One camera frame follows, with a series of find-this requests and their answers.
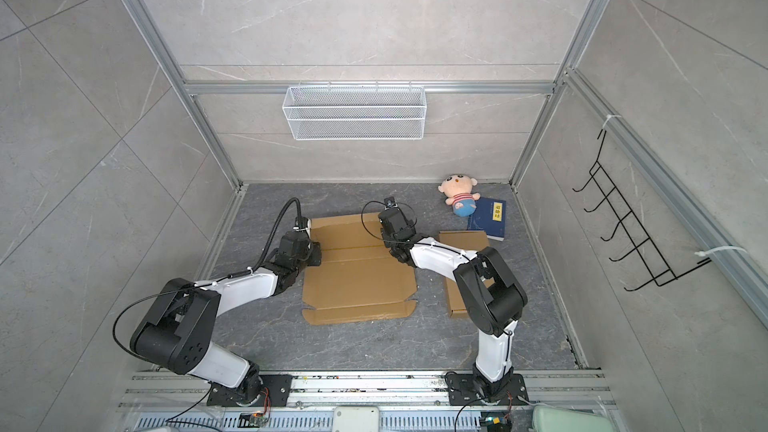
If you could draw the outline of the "brown cardboard sheet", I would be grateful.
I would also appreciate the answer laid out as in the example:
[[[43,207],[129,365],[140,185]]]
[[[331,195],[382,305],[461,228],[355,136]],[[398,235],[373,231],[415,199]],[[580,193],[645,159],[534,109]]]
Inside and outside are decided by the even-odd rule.
[[[315,218],[310,232],[322,260],[304,271],[302,315],[309,324],[398,319],[414,312],[414,269],[391,256],[375,213]]]

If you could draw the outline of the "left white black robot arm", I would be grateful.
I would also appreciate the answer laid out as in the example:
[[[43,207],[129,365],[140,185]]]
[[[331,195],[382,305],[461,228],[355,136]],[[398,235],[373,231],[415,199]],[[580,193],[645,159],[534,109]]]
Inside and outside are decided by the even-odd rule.
[[[178,375],[247,389],[259,382],[258,366],[212,341],[216,319],[284,292],[305,268],[320,265],[321,257],[320,244],[306,229],[290,230],[256,267],[207,282],[173,279],[139,322],[129,350]]]

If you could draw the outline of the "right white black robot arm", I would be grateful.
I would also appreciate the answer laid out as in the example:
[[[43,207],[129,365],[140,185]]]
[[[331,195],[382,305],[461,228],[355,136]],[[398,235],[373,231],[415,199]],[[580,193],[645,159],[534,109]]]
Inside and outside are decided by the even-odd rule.
[[[405,215],[394,198],[380,204],[380,240],[390,254],[401,263],[437,273],[456,284],[479,333],[474,386],[480,396],[491,397],[514,375],[512,340],[528,303],[520,281],[496,249],[464,250],[443,244],[418,232],[416,221]]]

